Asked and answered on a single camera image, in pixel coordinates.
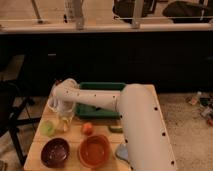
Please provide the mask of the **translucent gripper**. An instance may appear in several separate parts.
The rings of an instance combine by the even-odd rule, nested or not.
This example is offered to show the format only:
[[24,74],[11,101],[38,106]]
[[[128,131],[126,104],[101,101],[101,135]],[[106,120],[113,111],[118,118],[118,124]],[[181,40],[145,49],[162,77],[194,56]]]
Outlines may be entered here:
[[76,107],[75,102],[66,102],[66,101],[58,101],[58,106],[57,106],[57,116],[58,119],[60,117],[68,117],[72,119],[75,115],[74,109]]

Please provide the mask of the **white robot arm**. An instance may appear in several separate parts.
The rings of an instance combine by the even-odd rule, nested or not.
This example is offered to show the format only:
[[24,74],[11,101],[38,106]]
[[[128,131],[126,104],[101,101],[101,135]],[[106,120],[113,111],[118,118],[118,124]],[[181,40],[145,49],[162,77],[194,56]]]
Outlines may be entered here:
[[128,84],[121,91],[86,90],[69,79],[53,89],[62,102],[77,102],[118,112],[132,171],[178,171],[165,122],[155,96],[145,85]]

